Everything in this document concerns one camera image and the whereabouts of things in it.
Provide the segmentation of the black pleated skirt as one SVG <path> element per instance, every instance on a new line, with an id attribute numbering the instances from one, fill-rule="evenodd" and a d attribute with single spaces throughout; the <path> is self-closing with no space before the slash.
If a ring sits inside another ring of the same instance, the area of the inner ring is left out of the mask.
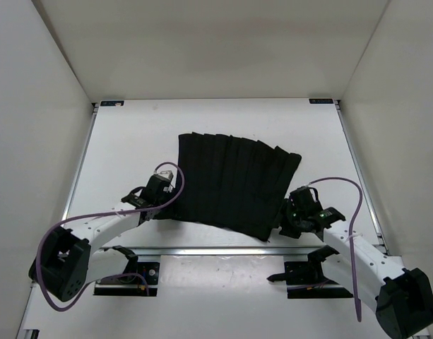
<path id="1" fill-rule="evenodd" d="M 160 219 L 199 222 L 265 242 L 302 157 L 262 141 L 222 134 L 179 135 L 180 197 Z"/>

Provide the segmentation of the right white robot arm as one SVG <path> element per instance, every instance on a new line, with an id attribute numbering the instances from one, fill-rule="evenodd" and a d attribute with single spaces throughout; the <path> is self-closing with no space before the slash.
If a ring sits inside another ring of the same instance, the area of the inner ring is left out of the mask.
<path id="1" fill-rule="evenodd" d="M 316 287 L 330 280 L 368 306 L 390 338 L 409 338 L 432 325 L 433 293 L 427 275 L 382 253 L 345 221 L 335 208 L 322 207 L 315 188 L 291 192 L 280 210 L 280 234 L 298 238 L 310 233 L 324 245 L 269 281 Z"/>

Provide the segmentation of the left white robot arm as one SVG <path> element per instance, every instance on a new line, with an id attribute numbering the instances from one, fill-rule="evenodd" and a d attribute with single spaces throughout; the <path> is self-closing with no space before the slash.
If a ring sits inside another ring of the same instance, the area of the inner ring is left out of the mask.
<path id="1" fill-rule="evenodd" d="M 130 281 L 138 276 L 135 253 L 107 243 L 152 220 L 168 201 L 173 173 L 154 173 L 145 187 L 137 187 L 108 213 L 72 217 L 52 227 L 42 238 L 28 275 L 47 301 L 73 304 L 96 280 L 115 276 Z"/>

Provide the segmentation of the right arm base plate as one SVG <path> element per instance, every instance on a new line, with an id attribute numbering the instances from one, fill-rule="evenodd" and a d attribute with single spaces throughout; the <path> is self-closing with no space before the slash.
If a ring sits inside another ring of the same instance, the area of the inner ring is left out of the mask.
<path id="1" fill-rule="evenodd" d="M 285 261 L 284 271 L 267 277 L 270 283 L 286 282 L 288 299 L 350 299 L 352 294 L 329 280 L 308 261 Z"/>

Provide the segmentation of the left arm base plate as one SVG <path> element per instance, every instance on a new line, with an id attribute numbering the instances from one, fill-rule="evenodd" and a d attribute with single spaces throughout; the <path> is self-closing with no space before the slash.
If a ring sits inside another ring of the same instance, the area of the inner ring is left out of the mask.
<path id="1" fill-rule="evenodd" d="M 94 284 L 93 294 L 102 297 L 156 297 L 160 280 L 160 257 L 139 256 L 137 269 L 144 281 L 135 275 L 105 278 Z"/>

